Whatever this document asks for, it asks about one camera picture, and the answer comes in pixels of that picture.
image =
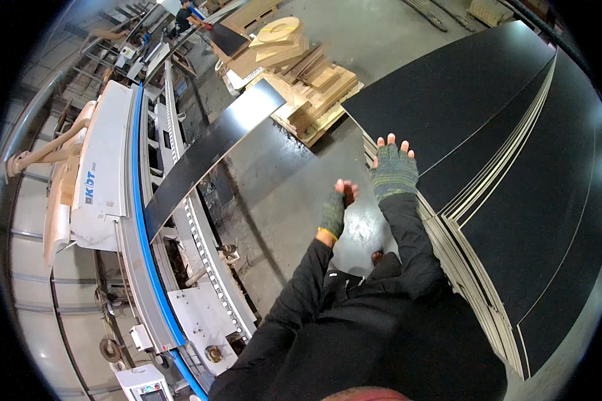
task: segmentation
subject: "round wooden piece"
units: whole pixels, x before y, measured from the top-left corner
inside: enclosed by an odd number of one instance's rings
[[[293,33],[300,23],[299,18],[296,17],[285,17],[272,21],[259,31],[257,39],[264,43],[283,39]]]

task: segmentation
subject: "black jacket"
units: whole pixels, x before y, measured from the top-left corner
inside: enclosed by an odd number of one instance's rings
[[[361,284],[324,282],[332,251],[316,239],[210,400],[321,400],[379,386],[421,400],[497,400],[503,363],[453,294],[414,194],[379,207],[399,246]]]

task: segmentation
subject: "knit work glove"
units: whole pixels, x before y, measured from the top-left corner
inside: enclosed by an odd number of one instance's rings
[[[343,234],[344,211],[345,195],[333,189],[323,203],[323,218],[319,230],[331,234],[335,241],[338,240]]]
[[[394,194],[417,193],[419,172],[414,157],[391,143],[377,149],[377,160],[377,168],[370,169],[370,179],[378,202]]]

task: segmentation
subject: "hand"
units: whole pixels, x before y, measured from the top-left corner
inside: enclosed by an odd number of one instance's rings
[[[359,186],[352,181],[337,180],[334,190],[323,203],[323,218],[316,238],[330,248],[343,234],[343,213],[359,196]]]
[[[372,187],[377,196],[377,201],[394,194],[405,192],[417,193],[419,172],[415,161],[415,152],[408,150],[407,140],[397,149],[395,134],[388,134],[388,144],[383,138],[377,139],[377,157],[370,169]]]

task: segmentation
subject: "person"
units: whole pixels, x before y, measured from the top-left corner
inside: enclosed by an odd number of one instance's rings
[[[415,152],[377,140],[371,181],[399,255],[364,280],[332,275],[358,187],[338,180],[316,237],[210,400],[497,400],[504,364],[448,284],[417,214]]]
[[[169,39],[174,39],[176,36],[188,30],[190,22],[198,28],[202,26],[208,31],[214,29],[213,25],[203,22],[199,17],[193,14],[192,10],[189,9],[190,4],[191,1],[189,0],[181,0],[181,9],[177,12],[174,28],[168,34]]]

